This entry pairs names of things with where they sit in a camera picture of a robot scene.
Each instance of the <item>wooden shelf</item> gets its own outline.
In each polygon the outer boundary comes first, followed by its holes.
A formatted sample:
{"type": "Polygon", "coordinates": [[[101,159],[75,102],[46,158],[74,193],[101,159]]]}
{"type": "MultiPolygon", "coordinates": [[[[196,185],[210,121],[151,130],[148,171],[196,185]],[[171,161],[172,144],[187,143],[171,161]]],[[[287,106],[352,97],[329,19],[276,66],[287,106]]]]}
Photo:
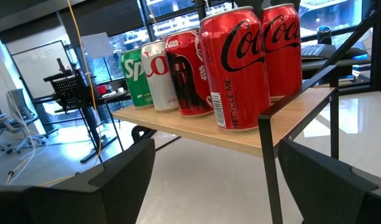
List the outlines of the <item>wooden shelf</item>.
{"type": "MultiPolygon", "coordinates": [[[[333,90],[309,88],[273,115],[273,144],[276,145],[333,90]]],[[[115,111],[113,116],[147,128],[262,157],[259,130],[249,133],[227,132],[216,125],[213,114],[203,118],[184,118],[178,111],[163,113],[154,108],[137,110],[131,106],[115,111]]]]}

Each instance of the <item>white soda can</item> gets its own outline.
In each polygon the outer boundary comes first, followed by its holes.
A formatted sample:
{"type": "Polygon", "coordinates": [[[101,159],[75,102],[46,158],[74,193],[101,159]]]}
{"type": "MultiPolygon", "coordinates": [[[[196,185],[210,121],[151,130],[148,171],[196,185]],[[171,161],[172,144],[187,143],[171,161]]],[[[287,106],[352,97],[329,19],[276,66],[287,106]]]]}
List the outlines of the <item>white soda can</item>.
{"type": "Polygon", "coordinates": [[[141,59],[155,109],[158,111],[178,109],[177,94],[165,57],[165,41],[143,45],[141,59]]]}

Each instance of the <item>black mesh organizer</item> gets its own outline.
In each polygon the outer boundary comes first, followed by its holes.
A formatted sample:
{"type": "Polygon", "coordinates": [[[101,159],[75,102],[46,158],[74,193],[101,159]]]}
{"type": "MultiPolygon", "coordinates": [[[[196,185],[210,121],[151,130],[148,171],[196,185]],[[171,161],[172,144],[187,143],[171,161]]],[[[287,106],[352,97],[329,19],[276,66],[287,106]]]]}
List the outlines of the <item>black mesh organizer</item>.
{"type": "Polygon", "coordinates": [[[52,80],[51,84],[55,90],[55,96],[59,99],[58,103],[65,111],[90,105],[89,88],[81,76],[52,80]]]}

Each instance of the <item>white office chair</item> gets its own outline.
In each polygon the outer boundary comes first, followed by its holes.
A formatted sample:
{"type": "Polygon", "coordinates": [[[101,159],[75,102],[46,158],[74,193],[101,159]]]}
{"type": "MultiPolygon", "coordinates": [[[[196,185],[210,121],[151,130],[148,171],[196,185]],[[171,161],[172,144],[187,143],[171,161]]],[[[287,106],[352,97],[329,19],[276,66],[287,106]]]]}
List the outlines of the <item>white office chair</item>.
{"type": "Polygon", "coordinates": [[[45,137],[41,135],[27,136],[24,131],[26,126],[34,123],[34,121],[36,121],[39,117],[35,113],[31,112],[31,110],[27,107],[22,89],[8,91],[6,93],[6,98],[8,101],[9,111],[11,112],[11,116],[15,121],[13,123],[6,124],[7,131],[14,134],[23,132],[24,134],[24,139],[16,146],[16,148],[10,149],[6,153],[9,154],[12,152],[12,150],[16,150],[17,153],[20,154],[20,148],[24,147],[26,144],[31,146],[32,139],[36,144],[36,147],[43,146],[45,144],[45,137]],[[15,102],[19,111],[16,110],[12,101],[15,102]]]}

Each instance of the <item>soda can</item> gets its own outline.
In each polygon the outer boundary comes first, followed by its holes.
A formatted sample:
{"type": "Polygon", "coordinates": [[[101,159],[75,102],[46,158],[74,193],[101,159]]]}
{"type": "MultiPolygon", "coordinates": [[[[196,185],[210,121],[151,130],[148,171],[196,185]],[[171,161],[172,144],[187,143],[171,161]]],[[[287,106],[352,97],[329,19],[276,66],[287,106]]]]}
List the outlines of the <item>soda can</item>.
{"type": "Polygon", "coordinates": [[[200,29],[195,28],[165,38],[165,52],[178,97],[179,112],[193,118],[213,112],[199,34],[200,29]]]}
{"type": "Polygon", "coordinates": [[[262,11],[269,90],[279,100],[302,85],[300,18],[293,4],[262,11]]]}
{"type": "Polygon", "coordinates": [[[160,40],[143,45],[140,57],[155,109],[158,111],[178,109],[177,94],[165,56],[165,41],[160,40]]]}
{"type": "Polygon", "coordinates": [[[121,56],[122,71],[126,76],[129,93],[137,109],[153,107],[152,94],[140,59],[141,52],[142,49],[134,49],[124,52],[121,56]]]}
{"type": "Polygon", "coordinates": [[[252,7],[202,19],[200,42],[216,123],[229,131],[255,129],[270,100],[262,25],[252,7]]]}

